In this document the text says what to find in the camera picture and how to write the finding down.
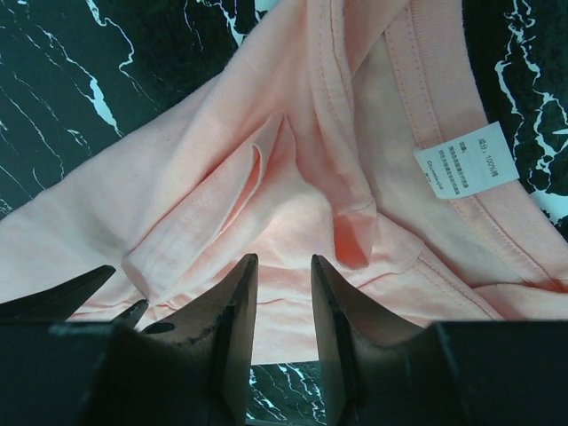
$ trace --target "care label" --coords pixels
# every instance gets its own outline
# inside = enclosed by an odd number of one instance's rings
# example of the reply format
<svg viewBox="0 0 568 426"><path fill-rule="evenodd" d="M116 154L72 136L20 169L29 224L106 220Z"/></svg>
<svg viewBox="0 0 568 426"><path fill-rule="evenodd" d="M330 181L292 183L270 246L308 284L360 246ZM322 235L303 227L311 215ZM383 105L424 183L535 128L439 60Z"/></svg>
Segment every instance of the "care label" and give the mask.
<svg viewBox="0 0 568 426"><path fill-rule="evenodd" d="M438 198L468 197L518 179L518 171L498 122L414 157Z"/></svg>

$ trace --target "seam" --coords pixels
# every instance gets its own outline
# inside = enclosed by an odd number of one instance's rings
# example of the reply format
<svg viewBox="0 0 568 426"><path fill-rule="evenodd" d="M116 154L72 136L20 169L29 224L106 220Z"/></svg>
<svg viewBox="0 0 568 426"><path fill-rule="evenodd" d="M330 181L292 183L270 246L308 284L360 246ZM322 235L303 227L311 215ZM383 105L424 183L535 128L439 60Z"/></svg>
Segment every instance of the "seam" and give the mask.
<svg viewBox="0 0 568 426"><path fill-rule="evenodd" d="M328 5L329 5L330 10L331 10L331 7L332 7L332 6L331 6L331 2L332 2L332 0L329 0L329 1L328 1ZM329 106L329 109L330 109L330 111L331 111L331 114L332 114L333 117L334 117L335 123L336 123L336 124L340 124L340 125L339 125L339 129L341 130L342 136L344 137L344 135L343 135L343 126L341 125L341 121L339 120L339 116L337 115L337 111L335 110L335 105L334 105L334 103L333 103L332 100L331 100L331 95L330 95L330 93L329 93L329 88L328 88L328 86L327 86L327 80L326 80L326 76L325 76L325 73L324 73L324 65L323 65L323 61L322 61L322 57L321 57L321 54L322 54L322 52L323 52L323 50L322 50L322 48L321 48L321 38L322 38L322 33L323 33L323 18L322 18L322 17L323 17L323 4L324 4L324 2L321 2L321 3L319 4L319 14L318 14L318 20L319 20L319 29L318 29L318 65L319 65L319 66L318 66L318 69L319 69L319 78L321 79L321 84L322 84L322 86L323 86L324 93L326 94L326 103L327 103L327 105ZM334 48L334 50L335 50L335 38L334 38L333 36L332 36L332 42L334 42L333 48Z"/></svg>
<svg viewBox="0 0 568 426"><path fill-rule="evenodd" d="M345 210L345 211L338 211L337 215L341 216L344 214L353 214L353 213L360 213L361 211L363 211L364 209L368 209L369 207L371 207L372 205L375 205L375 200L371 200L370 202L368 202L365 207L361 207L360 209L355 209L355 210Z"/></svg>
<svg viewBox="0 0 568 426"><path fill-rule="evenodd" d="M524 259L526 265L528 265L537 274L544 275L544 277L546 277L548 279L548 282L556 283L556 281L552 279L552 277L548 274L548 272L544 268L542 268L536 260L534 260L527 253L525 253L520 247L518 247L517 244L515 244L511 240L511 238L507 235L507 233L505 231L503 231L502 228L493 220L493 218L491 217L489 212L483 207L483 205L481 204L480 200L478 199L478 197L476 195L471 197L471 202L474 204L475 208L479 211L479 213L485 219L485 221L505 241L505 243L509 246L509 248L512 249L512 251L514 251L515 253L517 253L518 256L520 256ZM454 203L454 207L458 210L461 217L464 217L461 208L458 208L455 204L456 203ZM484 240L488 241L494 247L493 242L491 240L488 240L487 238L484 238ZM507 259L505 259L504 256L501 255L500 250L495 250L495 252L498 253L498 255L501 259L503 259L507 264L509 264L509 262L507 262ZM557 290L562 290L562 288L559 284L555 284L555 287L556 287Z"/></svg>
<svg viewBox="0 0 568 426"><path fill-rule="evenodd" d="M334 44L334 58L335 58L335 63L337 64L337 67L339 68L339 75L341 76L341 81L343 84L343 88L345 89L345 87L348 86L350 79L348 79L346 76L349 75L349 73L345 70L345 66L343 61L339 60L339 58L337 57L337 49L335 46L335 40L337 39L336 37L336 31L337 29L340 27L339 25L337 25L337 11L334 7L334 4L336 3L332 3L331 7L330 7L330 13L331 13L331 33L332 33L332 37L333 37L333 44ZM343 25L343 40L345 40L345 37L347 36L345 33L345 25Z"/></svg>
<svg viewBox="0 0 568 426"><path fill-rule="evenodd" d="M492 320L494 320L494 317L491 313L489 313L483 306L481 306L478 302L476 302L475 300L473 300L471 297L469 297L467 294L465 294L460 288L458 288L455 284L453 284L438 268L436 268L433 264L431 264L430 262L428 262L426 259L424 259L423 257L419 257L419 259L421 260L421 262L423 264L425 264L426 266L428 266L438 277L440 277L442 280L444 280L447 284L449 284L449 286L451 288L453 288L455 291L457 291L458 293L460 293L462 296L464 296L466 299L468 299L471 303L473 303L477 308L479 308L485 315L487 315L489 318L491 318ZM445 293L446 295L450 296L458 305L466 308L469 312L473 311L471 310L470 307L466 306L465 304L463 304L462 302L460 302L458 299L456 299L453 295L451 295L450 293L448 293L447 291L444 290L444 288L442 286L440 286L436 281L434 281L432 278L430 278L428 276L428 274L426 274L425 272L421 271L420 269L416 268L416 270L421 273L424 277L426 277L426 279L428 281L430 281L432 284L434 284L436 287L438 287L443 293Z"/></svg>
<svg viewBox="0 0 568 426"><path fill-rule="evenodd" d="M419 55L418 55L418 51L417 51L417 47L415 45L415 36L414 36L414 31L413 31L413 26L412 26L412 19L411 19L411 10L409 8L409 6L407 6L405 8L405 22L406 22L406 31L407 34L409 35L410 39L411 39L411 52L413 55L413 60L414 60L414 66L415 66L415 73L414 73L414 78L417 79L417 81L420 84L420 88L421 88L421 95L422 98L424 100L425 105L427 105L428 107L426 108L427 110L427 114L430 120L430 125L432 126L432 129L435 132L435 137L438 140L438 143L443 142L443 138L442 138L442 134L441 131L438 127L438 121L436 120L435 115L433 114L433 111L431 110L431 101L430 101L430 96L428 95L428 92L425 88L425 82L424 79L422 78L422 73L421 73L421 64L422 62L420 61ZM413 132L414 132L414 137L416 139L416 143L418 144L418 146L424 148L424 144L423 141L421 140L421 138L419 137L419 132L416 126L416 120L414 119L414 112L412 111L412 108L410 107L408 101L407 101L407 95L406 95L406 88L405 88L405 84L406 82L403 82L402 79L398 78L398 74L400 73L400 64L398 62L398 57L396 54L396 49L393 47L393 45L395 44L393 37L391 35L390 31L387 31L387 36L388 36L388 41L389 41L389 50L390 50L390 55L392 57L392 61L393 61L393 65L395 66L395 71L396 71L396 76L397 76L397 81L398 81L398 86L400 88L400 92L403 98L403 102L405 103L405 107L406 107L406 113L408 114L408 118L410 120L411 126L413 128ZM525 264L527 264L534 272L536 272L536 274L538 275L543 275L544 277L548 278L549 281L553 281L551 279L551 277L548 275L548 273L541 267L539 266L539 264L533 259L531 258L527 253L525 253L520 247L518 247L518 245L516 245L511 238L507 235L507 233L505 233L499 226L498 224L493 220L493 218L491 217L491 215L488 213L488 211L483 207L483 205L481 204L480 200L478 199L478 197L476 195L473 195L471 197L469 197L469 201L474 205L474 207L479 211L479 213L481 214L481 217L485 220L485 222L487 222L495 231L496 233L500 236L500 238L505 242L505 244L507 244L507 246L514 252L516 253L518 256L520 256L521 258L524 259ZM458 211L459 215L461 216L461 218L467 223L469 224L469 226L476 231L477 234L479 234L479 231L477 230L477 228L472 224L472 222L469 220L469 218L464 214L463 209L461 208L461 206L459 206L459 204L463 201L450 201L452 203L452 205L454 206L454 208ZM484 237L482 235L482 238L484 241L488 242L490 247L492 247L493 251L497 254L497 256L503 260L505 262L505 264L511 265L511 259L509 258L509 256L504 255L503 253L501 253L501 250L496 249L495 244L493 243L493 241L491 239L488 239L486 237ZM513 262L513 269L517 269L517 266L514 264ZM556 284L555 287L557 287L559 290L561 289L559 287L559 284Z"/></svg>

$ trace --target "marble countertop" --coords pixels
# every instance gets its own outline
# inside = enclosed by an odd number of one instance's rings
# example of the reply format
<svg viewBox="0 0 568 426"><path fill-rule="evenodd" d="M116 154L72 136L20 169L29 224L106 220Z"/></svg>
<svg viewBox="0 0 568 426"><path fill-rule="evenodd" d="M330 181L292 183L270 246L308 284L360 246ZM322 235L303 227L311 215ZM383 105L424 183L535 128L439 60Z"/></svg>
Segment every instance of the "marble countertop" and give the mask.
<svg viewBox="0 0 568 426"><path fill-rule="evenodd" d="M0 219L218 74L277 0L0 0ZM465 0L521 183L568 239L568 3ZM250 418L325 424L317 363L253 367Z"/></svg>

